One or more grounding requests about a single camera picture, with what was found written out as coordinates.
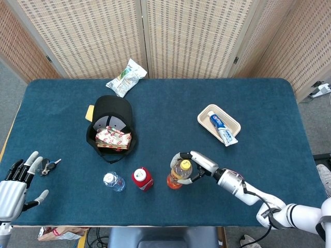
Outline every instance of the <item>toothpaste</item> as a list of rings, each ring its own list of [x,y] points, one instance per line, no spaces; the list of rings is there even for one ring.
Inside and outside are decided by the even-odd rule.
[[[230,130],[226,127],[223,121],[213,112],[209,111],[208,116],[212,124],[214,124],[218,134],[221,136],[225,146],[230,146],[238,143],[238,140],[233,136]]]

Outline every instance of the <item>blue tablecloth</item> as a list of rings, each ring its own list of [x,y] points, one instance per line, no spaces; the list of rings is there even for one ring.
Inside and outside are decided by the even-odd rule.
[[[326,198],[290,84],[282,79],[140,80],[125,98],[133,108],[138,134],[135,151],[118,163],[105,162],[86,142],[87,108],[102,95],[114,95],[108,80],[36,80],[29,84],[0,165],[0,176],[34,150],[62,158],[45,177],[35,176],[27,199],[44,189],[42,205],[17,225],[258,225],[261,203],[246,206],[204,177],[175,191],[166,177],[177,152],[199,151],[220,167],[286,203],[320,207]],[[216,104],[242,127],[238,144],[224,147],[197,122]],[[154,186],[144,193],[131,181],[145,166]],[[114,192],[103,176],[116,171],[126,189]]]

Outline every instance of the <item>robotic arm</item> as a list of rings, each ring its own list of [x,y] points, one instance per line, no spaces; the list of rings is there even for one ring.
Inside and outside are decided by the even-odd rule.
[[[178,180],[179,183],[190,184],[204,175],[211,176],[219,186],[249,206],[262,200],[263,204],[256,216],[262,226],[271,226],[272,229],[298,228],[318,234],[325,240],[325,247],[331,248],[331,198],[323,203],[321,209],[297,204],[286,205],[281,199],[247,183],[240,174],[229,169],[220,169],[215,162],[196,151],[176,154],[170,167],[179,159],[193,160],[199,170],[195,177]]]
[[[7,247],[12,231],[11,222],[21,212],[42,203],[48,195],[49,191],[45,190],[35,200],[25,203],[26,192],[41,161],[38,152],[33,152],[26,162],[19,160],[13,164],[5,180],[0,182],[0,248]]]

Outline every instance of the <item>paper tray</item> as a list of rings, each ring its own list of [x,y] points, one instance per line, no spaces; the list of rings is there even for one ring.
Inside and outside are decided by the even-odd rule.
[[[242,127],[240,126],[238,121],[233,119],[230,115],[228,115],[224,110],[222,110],[219,106],[217,106],[215,104],[208,105],[198,115],[198,122],[205,129],[207,129],[210,133],[212,133],[213,136],[215,136],[219,141],[224,143],[222,138],[219,136],[218,132],[216,131],[214,125],[211,123],[211,121],[209,119],[209,116],[208,116],[209,111],[213,111],[224,122],[224,124],[230,129],[233,136],[236,137],[236,135],[239,133],[239,131],[241,130]]]

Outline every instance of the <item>keys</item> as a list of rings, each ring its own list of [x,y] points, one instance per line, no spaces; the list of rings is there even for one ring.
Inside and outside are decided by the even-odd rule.
[[[57,164],[61,161],[61,159],[58,159],[56,161],[49,161],[49,159],[43,159],[42,160],[42,167],[40,169],[41,176],[48,175],[48,172],[54,170],[57,166]]]

